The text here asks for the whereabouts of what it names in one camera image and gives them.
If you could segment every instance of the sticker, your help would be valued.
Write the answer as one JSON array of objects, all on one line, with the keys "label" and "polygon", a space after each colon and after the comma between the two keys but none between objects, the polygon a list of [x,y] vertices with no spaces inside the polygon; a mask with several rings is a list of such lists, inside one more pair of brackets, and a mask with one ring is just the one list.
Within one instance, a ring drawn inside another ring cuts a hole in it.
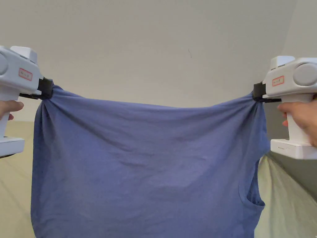
[{"label": "sticker", "polygon": [[284,83],[284,76],[281,76],[281,77],[278,77],[278,78],[275,78],[272,80],[272,86],[277,86],[277,85],[280,85],[280,84],[283,84]]},{"label": "sticker", "polygon": [[22,69],[22,68],[19,69],[19,76],[29,81],[32,81],[32,78],[33,78],[33,74],[31,72],[26,71],[25,69]]}]

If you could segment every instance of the cloth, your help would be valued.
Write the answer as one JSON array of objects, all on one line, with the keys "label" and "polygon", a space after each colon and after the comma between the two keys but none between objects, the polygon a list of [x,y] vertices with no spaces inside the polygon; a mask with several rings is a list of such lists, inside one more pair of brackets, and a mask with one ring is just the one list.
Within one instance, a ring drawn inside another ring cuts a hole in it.
[{"label": "cloth", "polygon": [[251,238],[266,119],[252,95],[206,108],[87,99],[54,86],[35,119],[37,238]]},{"label": "cloth", "polygon": [[[266,205],[255,237],[316,238],[317,200],[276,163],[274,156],[268,153],[259,164],[259,190]],[[306,163],[313,166],[314,161]]]}]

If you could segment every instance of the t-shirt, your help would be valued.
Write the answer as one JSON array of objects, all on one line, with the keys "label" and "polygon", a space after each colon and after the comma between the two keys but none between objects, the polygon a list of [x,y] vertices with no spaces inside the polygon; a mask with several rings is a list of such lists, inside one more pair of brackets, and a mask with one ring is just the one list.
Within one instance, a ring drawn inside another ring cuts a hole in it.
[{"label": "t-shirt", "polygon": [[54,86],[34,128],[37,238],[254,237],[269,150],[252,95],[205,108],[80,97]]}]

